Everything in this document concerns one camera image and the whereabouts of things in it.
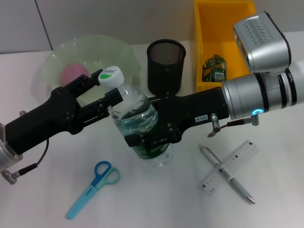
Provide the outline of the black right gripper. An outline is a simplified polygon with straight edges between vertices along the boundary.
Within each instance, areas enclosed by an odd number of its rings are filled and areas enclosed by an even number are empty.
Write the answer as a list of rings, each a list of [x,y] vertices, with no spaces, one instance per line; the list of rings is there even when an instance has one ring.
[[[167,92],[148,99],[155,101],[160,123],[147,132],[125,136],[129,147],[158,147],[167,143],[178,143],[180,133],[191,127],[210,123],[212,114],[220,120],[229,117],[228,105],[221,87],[186,96],[169,97]]]

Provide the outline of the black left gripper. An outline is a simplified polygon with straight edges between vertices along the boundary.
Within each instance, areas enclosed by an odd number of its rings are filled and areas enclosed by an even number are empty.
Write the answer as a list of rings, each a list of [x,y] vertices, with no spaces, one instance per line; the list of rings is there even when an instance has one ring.
[[[7,145],[17,154],[23,154],[60,132],[79,133],[82,126],[77,125],[75,117],[80,105],[75,96],[99,86],[98,77],[102,71],[99,69],[90,77],[82,74],[64,88],[53,90],[45,103],[6,124]]]

